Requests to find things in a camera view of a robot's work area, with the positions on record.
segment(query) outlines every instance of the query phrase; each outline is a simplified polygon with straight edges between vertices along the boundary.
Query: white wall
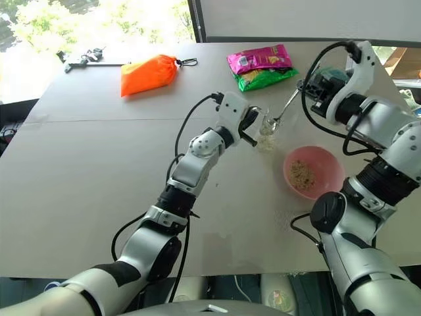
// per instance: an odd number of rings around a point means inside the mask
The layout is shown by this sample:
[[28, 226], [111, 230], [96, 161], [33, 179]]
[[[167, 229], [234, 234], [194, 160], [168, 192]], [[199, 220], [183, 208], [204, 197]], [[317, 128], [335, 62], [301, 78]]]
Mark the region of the white wall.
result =
[[201, 0], [207, 36], [421, 41], [421, 0]]

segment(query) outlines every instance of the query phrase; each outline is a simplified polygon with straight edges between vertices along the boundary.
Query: pink bowl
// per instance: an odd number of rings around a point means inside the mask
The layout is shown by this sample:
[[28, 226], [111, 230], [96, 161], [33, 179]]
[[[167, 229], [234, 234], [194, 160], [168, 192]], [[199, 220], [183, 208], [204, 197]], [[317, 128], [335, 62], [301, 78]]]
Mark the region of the pink bowl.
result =
[[[314, 173], [314, 186], [309, 190], [294, 188], [289, 181], [289, 171], [294, 161], [306, 163]], [[322, 194], [339, 191], [345, 180], [345, 170], [329, 151], [317, 146], [305, 146], [293, 150], [284, 161], [284, 177], [288, 185], [300, 196], [318, 199]]]

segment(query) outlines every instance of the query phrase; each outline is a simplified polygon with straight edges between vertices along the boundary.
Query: white table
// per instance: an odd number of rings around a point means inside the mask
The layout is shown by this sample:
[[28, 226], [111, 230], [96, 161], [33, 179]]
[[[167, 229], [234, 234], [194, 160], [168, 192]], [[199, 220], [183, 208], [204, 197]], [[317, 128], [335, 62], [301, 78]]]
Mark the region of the white table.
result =
[[[127, 99], [119, 96], [118, 67], [61, 74], [0, 159], [0, 275], [68, 278], [111, 262], [114, 233], [160, 194], [176, 133], [190, 107], [211, 92], [237, 91], [226, 55], [266, 44], [162, 49], [181, 59], [197, 57], [199, 65], [181, 69], [171, 86]], [[280, 110], [325, 46], [286, 43], [301, 75], [243, 95], [253, 105]], [[338, 50], [326, 57], [326, 64], [344, 65], [345, 57]], [[371, 92], [405, 107], [381, 66]], [[188, 123], [180, 148], [213, 126], [215, 118], [214, 103], [203, 104]], [[195, 204], [201, 219], [192, 219], [184, 275], [326, 269], [314, 245], [289, 228], [291, 218], [309, 211], [312, 203], [287, 187], [283, 157], [295, 147], [314, 144], [334, 153], [348, 174], [359, 172], [365, 162], [344, 157], [341, 141], [313, 128], [298, 100], [285, 121], [275, 151], [261, 153], [243, 142], [227, 150], [212, 170]], [[400, 206], [378, 246], [398, 264], [420, 263], [416, 240], [421, 214], [415, 195]], [[300, 224], [312, 230], [307, 220]], [[122, 235], [118, 250], [131, 232]]]

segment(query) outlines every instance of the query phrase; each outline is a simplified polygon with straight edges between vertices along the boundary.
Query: orange drawstring bag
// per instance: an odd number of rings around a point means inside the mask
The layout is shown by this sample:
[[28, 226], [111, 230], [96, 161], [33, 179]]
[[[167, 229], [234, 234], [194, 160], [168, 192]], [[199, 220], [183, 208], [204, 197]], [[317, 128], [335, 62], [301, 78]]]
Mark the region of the orange drawstring bag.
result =
[[123, 65], [121, 67], [121, 96], [169, 85], [177, 74], [176, 63], [180, 67], [195, 66], [197, 59], [181, 61], [175, 57], [158, 55], [143, 63]]

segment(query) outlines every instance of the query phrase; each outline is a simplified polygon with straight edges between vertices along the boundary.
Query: drawstring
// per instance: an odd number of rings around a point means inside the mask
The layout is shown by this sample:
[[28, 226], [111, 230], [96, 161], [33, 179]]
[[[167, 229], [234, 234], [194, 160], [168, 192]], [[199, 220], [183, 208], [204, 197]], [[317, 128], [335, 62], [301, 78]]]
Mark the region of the drawstring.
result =
[[177, 59], [176, 63], [178, 66], [183, 67], [183, 66], [195, 66], [197, 65], [197, 58], [189, 58], [189, 59], [184, 59], [183, 61]]

